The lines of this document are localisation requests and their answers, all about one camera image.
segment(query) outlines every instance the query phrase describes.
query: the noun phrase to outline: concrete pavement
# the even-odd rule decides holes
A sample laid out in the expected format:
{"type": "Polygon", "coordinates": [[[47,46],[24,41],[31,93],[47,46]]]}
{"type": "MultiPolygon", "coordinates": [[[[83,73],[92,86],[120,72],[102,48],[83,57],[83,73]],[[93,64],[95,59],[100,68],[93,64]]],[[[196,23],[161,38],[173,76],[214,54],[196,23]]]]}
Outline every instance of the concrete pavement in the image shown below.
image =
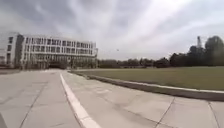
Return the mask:
{"type": "Polygon", "coordinates": [[[0,128],[81,128],[60,74],[101,128],[224,128],[223,102],[148,93],[62,70],[1,75],[0,128]]]}
{"type": "Polygon", "coordinates": [[[224,128],[224,103],[143,92],[62,73],[102,128],[224,128]]]}
{"type": "Polygon", "coordinates": [[[80,128],[59,71],[1,75],[0,114],[7,128],[80,128]]]}

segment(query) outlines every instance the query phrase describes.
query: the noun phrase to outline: building facade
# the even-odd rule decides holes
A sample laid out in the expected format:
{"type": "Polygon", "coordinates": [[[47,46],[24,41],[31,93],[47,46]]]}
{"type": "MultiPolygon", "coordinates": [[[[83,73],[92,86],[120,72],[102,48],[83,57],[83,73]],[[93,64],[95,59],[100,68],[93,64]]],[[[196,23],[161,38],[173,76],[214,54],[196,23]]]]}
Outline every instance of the building facade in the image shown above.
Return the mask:
{"type": "Polygon", "coordinates": [[[8,46],[7,49],[6,45],[1,48],[6,50],[3,50],[5,52],[0,54],[0,58],[2,57],[3,62],[13,68],[94,68],[97,64],[98,49],[96,43],[92,42],[21,34],[6,36],[4,41],[8,46]]]}

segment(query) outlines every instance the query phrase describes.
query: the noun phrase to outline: lawn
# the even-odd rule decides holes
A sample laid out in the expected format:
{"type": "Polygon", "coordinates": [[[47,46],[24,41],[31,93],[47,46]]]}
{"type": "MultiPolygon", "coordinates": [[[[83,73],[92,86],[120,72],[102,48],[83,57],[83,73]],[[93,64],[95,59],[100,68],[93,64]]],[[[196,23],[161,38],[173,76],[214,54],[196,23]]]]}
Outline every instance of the lawn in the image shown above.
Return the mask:
{"type": "Polygon", "coordinates": [[[148,68],[75,71],[128,81],[182,88],[224,90],[224,67],[148,68]]]}

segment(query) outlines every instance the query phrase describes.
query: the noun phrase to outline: tower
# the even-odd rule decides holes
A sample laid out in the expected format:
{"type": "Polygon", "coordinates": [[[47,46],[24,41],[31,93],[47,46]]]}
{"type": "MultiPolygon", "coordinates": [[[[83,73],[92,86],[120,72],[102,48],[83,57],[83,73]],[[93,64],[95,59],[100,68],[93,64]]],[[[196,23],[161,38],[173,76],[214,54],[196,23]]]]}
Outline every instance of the tower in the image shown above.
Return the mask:
{"type": "Polygon", "coordinates": [[[197,42],[197,47],[202,48],[202,43],[201,43],[201,37],[200,36],[197,37],[197,41],[198,41],[197,42]]]}

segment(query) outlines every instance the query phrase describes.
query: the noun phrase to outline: sky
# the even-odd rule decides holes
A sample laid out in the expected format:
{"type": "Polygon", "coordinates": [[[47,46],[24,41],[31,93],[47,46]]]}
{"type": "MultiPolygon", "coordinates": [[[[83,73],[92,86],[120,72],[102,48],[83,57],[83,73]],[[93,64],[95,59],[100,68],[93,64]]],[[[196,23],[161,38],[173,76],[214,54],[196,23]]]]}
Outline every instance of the sky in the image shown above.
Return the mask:
{"type": "Polygon", "coordinates": [[[96,42],[101,59],[159,59],[224,39],[224,0],[0,0],[0,32],[96,42]]]}

